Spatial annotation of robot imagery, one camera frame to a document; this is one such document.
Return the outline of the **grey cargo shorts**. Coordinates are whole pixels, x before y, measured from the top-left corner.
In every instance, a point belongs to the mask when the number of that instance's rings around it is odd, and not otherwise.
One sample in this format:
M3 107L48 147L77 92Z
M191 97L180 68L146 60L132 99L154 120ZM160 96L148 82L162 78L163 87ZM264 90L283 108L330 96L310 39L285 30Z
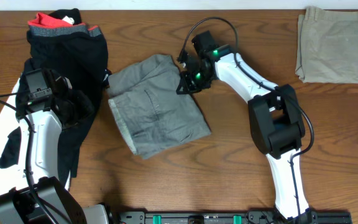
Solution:
M153 55L110 75L108 104L133 154L148 159L211 134L190 95L176 93L179 70L169 55Z

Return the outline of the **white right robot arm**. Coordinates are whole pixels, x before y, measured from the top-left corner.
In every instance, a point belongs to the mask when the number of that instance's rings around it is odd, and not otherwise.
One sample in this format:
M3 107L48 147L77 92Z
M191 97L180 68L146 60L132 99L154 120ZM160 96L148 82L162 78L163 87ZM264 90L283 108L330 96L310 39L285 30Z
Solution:
M196 57L180 51L177 60L185 71L177 92L197 93L220 80L247 103L252 140L272 172L276 211L286 221L301 222L310 209L301 179L301 140L312 124L295 90L260 76L230 45L196 45L195 50Z

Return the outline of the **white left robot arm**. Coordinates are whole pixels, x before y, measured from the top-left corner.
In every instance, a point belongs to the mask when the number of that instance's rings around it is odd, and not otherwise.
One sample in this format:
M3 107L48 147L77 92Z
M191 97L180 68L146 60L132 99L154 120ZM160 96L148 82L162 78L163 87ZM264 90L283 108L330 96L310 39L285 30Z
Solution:
M0 223L109 223L104 204L82 207L58 178L58 142L62 131L93 112L78 90L35 88L14 91L23 103L19 115L21 144L13 186L0 192Z

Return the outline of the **black garment with red waistband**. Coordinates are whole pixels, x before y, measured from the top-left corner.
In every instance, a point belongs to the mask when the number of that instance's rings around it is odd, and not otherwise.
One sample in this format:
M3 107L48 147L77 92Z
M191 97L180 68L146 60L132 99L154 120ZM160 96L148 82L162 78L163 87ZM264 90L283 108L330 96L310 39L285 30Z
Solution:
M81 91L94 111L79 124L63 130L58 141L58 178L65 184L76 177L80 147L85 140L107 87L108 47L98 26L88 28L78 9L60 9L50 14L38 12L28 21L27 41L31 58L23 74L40 68L51 69L69 79L74 91ZM0 157L0 169L16 165L21 143L20 127L12 130Z

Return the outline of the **white garment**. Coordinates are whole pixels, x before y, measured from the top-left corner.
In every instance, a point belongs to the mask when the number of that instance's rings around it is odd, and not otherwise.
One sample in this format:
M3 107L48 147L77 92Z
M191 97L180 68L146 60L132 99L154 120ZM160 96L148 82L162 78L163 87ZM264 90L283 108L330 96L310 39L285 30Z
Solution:
M0 112L0 157L8 143L8 135L18 130L18 160L8 168L0 168L0 195L11 189L23 189L28 181L37 183L42 177L58 176L58 140L62 124L53 111L54 96L30 100L25 93L25 118L13 110L18 98L19 85L4 102Z

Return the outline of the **folded khaki shorts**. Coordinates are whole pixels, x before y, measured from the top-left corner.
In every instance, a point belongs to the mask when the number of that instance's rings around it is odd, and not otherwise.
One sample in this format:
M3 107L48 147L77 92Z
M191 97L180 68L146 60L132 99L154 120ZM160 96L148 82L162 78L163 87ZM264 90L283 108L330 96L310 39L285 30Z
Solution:
M358 84L358 11L307 7L298 16L295 73L304 83Z

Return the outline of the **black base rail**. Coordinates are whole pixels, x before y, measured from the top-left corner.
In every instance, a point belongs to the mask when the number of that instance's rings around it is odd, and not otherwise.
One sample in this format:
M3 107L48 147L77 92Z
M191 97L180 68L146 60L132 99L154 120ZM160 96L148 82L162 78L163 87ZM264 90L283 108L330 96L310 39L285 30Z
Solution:
M308 210L296 218L284 218L276 211L245 213L149 213L121 212L111 216L115 224L352 224L349 212Z

